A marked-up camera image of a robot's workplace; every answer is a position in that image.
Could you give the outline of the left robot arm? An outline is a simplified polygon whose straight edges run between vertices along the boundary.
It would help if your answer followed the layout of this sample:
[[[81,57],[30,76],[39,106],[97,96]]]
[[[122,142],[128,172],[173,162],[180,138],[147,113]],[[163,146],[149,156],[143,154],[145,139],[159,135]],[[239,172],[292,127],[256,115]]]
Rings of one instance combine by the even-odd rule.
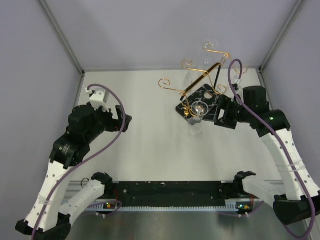
[[[45,180],[32,210],[15,229],[33,240],[64,240],[77,218],[98,198],[109,198],[114,191],[112,178],[103,172],[95,173],[87,185],[66,203],[65,193],[74,170],[84,162],[90,144],[103,132],[124,133],[132,117],[115,107],[94,109],[90,104],[79,105],[68,117],[66,132],[53,144]]]

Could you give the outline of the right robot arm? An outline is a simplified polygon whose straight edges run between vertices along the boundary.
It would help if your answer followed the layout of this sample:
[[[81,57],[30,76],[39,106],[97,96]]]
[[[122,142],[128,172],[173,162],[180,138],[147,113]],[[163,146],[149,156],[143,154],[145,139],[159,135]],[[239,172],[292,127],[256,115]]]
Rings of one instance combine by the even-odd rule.
[[[211,96],[208,101],[215,110],[213,122],[229,129],[235,129],[238,123],[249,124],[270,152],[283,189],[259,179],[251,171],[241,171],[234,177],[234,194],[239,198],[251,194],[261,199],[286,226],[306,219],[313,224],[320,213],[320,187],[296,148],[286,115],[270,109],[262,86],[245,87],[242,92],[243,97]]]

